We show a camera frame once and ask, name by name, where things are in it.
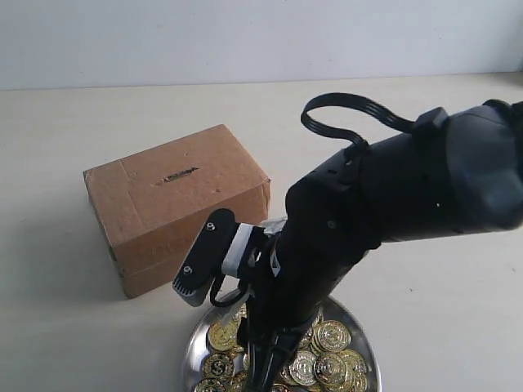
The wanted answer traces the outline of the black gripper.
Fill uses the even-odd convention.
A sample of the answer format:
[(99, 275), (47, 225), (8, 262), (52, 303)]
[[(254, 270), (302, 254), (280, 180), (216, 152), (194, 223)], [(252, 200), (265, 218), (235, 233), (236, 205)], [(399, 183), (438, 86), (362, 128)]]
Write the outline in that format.
[(242, 328), (250, 368), (247, 391), (271, 389), (297, 350), (320, 303), (364, 254), (380, 244), (355, 185), (300, 180), (287, 192), (287, 221), (275, 240), (280, 271), (264, 267)]

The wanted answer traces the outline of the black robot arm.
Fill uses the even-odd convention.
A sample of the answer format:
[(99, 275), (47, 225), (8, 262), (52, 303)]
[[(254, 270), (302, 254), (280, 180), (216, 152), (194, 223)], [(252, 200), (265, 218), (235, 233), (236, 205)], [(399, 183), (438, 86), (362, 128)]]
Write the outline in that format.
[(268, 391), (320, 304), (383, 243), (512, 230), (522, 223), (522, 105), (487, 100), (416, 120), (348, 93), (310, 100), (302, 124), (349, 145), (287, 192), (247, 303), (245, 388)]

